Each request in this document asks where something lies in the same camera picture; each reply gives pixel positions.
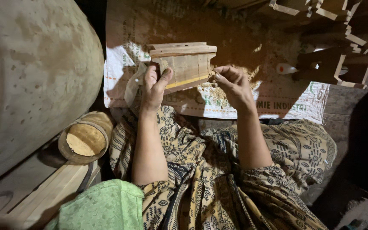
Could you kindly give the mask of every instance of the forearm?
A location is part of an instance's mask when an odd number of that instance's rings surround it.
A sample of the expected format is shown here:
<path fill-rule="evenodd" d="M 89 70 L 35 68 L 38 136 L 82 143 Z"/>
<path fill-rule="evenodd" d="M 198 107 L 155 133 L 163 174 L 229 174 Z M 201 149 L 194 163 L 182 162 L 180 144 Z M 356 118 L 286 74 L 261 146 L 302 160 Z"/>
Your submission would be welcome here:
<path fill-rule="evenodd" d="M 157 114 L 142 111 L 133 157 L 132 182 L 146 185 L 159 180 L 168 180 L 168 168 L 157 127 Z"/>
<path fill-rule="evenodd" d="M 256 107 L 238 111 L 238 158 L 243 170 L 272 165 Z"/>

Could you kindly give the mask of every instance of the green garment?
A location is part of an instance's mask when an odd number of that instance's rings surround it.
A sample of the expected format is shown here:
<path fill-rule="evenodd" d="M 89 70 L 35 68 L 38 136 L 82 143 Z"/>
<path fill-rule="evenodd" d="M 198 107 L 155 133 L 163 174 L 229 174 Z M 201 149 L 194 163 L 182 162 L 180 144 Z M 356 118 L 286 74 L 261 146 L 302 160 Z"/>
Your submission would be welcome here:
<path fill-rule="evenodd" d="M 127 181 L 104 181 L 62 205 L 45 229 L 143 229 L 143 198 Z"/>

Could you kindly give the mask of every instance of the glue bottle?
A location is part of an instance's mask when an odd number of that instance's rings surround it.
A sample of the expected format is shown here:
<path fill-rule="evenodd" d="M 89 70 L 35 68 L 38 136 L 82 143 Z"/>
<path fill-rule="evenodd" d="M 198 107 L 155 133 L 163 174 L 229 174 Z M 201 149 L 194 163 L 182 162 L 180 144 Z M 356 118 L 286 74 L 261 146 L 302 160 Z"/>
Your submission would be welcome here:
<path fill-rule="evenodd" d="M 289 65 L 289 64 L 286 64 L 286 63 L 279 63 L 277 66 L 276 66 L 276 72 L 279 73 L 279 74 L 290 74 L 290 73 L 294 73 L 294 72 L 297 72 L 298 70 Z"/>

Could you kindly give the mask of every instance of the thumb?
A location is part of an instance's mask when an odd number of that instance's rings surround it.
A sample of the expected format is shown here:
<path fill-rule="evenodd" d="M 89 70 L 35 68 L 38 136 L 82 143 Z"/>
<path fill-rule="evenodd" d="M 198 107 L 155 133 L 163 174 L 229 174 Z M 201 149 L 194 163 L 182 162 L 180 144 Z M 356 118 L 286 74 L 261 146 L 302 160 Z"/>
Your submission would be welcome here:
<path fill-rule="evenodd" d="M 167 86 L 168 82 L 173 78 L 173 69 L 168 67 L 164 72 L 163 75 L 160 77 L 160 80 L 154 85 L 157 88 L 164 88 Z"/>
<path fill-rule="evenodd" d="M 214 80 L 216 81 L 216 83 L 218 83 L 218 86 L 221 87 L 221 89 L 224 90 L 225 92 L 230 91 L 233 85 L 231 82 L 228 81 L 228 79 L 226 79 L 221 74 L 214 75 Z"/>

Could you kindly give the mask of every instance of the yellow stripe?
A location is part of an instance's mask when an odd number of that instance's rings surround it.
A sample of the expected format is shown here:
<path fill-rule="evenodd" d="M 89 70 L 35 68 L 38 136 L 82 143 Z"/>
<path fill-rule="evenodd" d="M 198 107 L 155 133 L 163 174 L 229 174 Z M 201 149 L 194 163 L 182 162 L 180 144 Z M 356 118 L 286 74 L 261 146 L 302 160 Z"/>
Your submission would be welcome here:
<path fill-rule="evenodd" d="M 193 79 L 190 79 L 190 80 L 185 80 L 185 81 L 180 81 L 180 82 L 172 83 L 172 84 L 167 85 L 166 86 L 166 89 L 169 89 L 169 88 L 172 88 L 172 87 L 176 87 L 176 86 L 181 86 L 181 85 L 184 85 L 184 84 L 193 82 L 193 81 L 199 81 L 199 80 L 206 79 L 206 78 L 208 78 L 208 75 L 206 75 L 206 76 L 200 76 L 200 77 L 193 78 Z"/>

